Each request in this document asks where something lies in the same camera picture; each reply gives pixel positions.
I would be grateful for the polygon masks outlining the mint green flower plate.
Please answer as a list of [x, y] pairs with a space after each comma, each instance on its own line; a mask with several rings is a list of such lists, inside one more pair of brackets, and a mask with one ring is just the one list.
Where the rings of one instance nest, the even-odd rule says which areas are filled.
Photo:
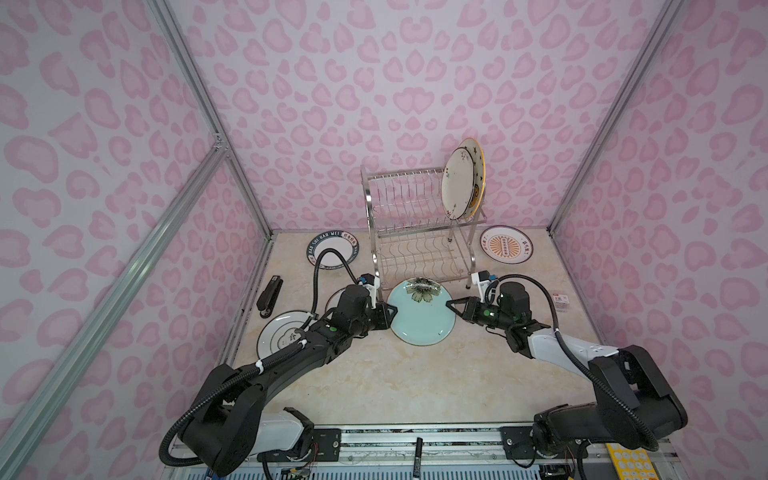
[[446, 303], [452, 299], [437, 281], [415, 277], [400, 282], [387, 303], [397, 309], [390, 329], [402, 341], [414, 346], [440, 343], [452, 332], [455, 313]]

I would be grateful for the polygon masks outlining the orange sunburst plate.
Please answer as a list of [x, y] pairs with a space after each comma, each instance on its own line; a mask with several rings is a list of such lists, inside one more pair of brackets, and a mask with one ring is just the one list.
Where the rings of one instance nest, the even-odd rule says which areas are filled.
[[528, 261], [534, 252], [533, 243], [524, 232], [504, 225], [485, 229], [480, 236], [480, 245], [489, 258], [509, 265]]

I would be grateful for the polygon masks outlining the halloween cat star plate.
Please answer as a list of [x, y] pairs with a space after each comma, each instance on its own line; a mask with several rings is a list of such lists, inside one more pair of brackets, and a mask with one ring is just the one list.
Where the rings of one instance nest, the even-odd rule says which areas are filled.
[[482, 147], [474, 138], [467, 138], [460, 144], [470, 154], [473, 163], [473, 187], [472, 196], [463, 212], [461, 219], [469, 219], [479, 209], [486, 185], [486, 161]]

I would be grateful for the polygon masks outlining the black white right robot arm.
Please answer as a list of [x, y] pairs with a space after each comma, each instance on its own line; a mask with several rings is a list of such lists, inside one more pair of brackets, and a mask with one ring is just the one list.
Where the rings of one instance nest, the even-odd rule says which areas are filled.
[[592, 385], [594, 401], [535, 415], [529, 443], [536, 453], [551, 457], [573, 444], [595, 443], [655, 451], [660, 440], [687, 426], [685, 407], [645, 348], [594, 344], [564, 334], [547, 290], [542, 293], [552, 321], [536, 320], [525, 288], [529, 280], [524, 275], [482, 280], [478, 295], [445, 305], [462, 320], [501, 334], [512, 352], [559, 366]]

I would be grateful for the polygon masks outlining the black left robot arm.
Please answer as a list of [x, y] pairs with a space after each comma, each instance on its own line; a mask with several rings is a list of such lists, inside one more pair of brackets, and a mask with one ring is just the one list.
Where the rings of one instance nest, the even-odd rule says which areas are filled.
[[334, 310], [299, 329], [284, 348], [237, 369], [214, 368], [161, 440], [159, 459], [170, 467], [204, 464], [224, 477], [255, 453], [260, 439], [267, 451], [279, 450], [278, 441], [260, 432], [268, 425], [265, 406], [303, 375], [338, 358], [355, 339], [389, 329], [397, 313], [397, 307], [375, 302], [367, 287], [347, 286]]

